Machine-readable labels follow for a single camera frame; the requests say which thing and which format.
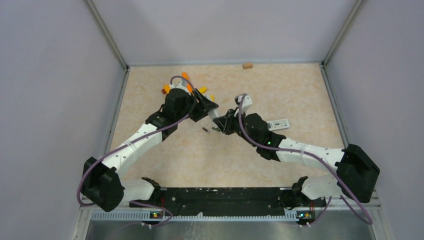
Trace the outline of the white remote with dark screen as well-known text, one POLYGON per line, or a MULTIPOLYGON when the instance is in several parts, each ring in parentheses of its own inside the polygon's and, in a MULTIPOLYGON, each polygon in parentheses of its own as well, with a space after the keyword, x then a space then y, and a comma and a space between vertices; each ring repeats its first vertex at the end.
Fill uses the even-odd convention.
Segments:
MULTIPOLYGON (((210 95, 212 95, 212 94, 207 95, 206 98, 211 101, 210 95)), ((216 108, 214 110, 209 111, 208 116, 209 116, 210 120, 213 121, 215 118, 218 118, 221 115, 218 111, 218 108, 216 108)))

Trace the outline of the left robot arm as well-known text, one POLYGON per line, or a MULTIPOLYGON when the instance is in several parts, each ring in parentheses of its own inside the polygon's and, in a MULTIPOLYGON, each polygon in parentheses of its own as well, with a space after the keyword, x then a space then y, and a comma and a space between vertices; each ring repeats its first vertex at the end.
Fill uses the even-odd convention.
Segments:
POLYGON ((153 183, 142 179, 137 185, 124 185, 121 178, 142 155, 175 132, 179 123, 186 119, 198 122, 213 114, 218 107, 196 89, 193 93, 172 89, 159 110, 150 115, 129 139, 99 159, 90 157, 84 163, 77 188, 78 203, 87 206, 81 199, 84 196, 91 205, 105 212, 131 200, 142 200, 149 207, 156 206, 161 194, 153 183))

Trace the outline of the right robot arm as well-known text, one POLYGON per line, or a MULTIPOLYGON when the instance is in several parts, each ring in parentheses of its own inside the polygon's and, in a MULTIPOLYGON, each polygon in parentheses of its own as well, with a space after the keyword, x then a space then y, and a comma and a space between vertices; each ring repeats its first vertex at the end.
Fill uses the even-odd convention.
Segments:
POLYGON ((380 168, 358 145, 328 148, 305 144, 270 131, 257 113, 239 117, 237 109, 228 110, 213 122, 223 134, 237 134, 244 139, 266 160, 327 171, 327 175, 304 176, 293 184, 293 200, 299 206, 330 196, 344 195, 364 204, 372 198, 380 168))

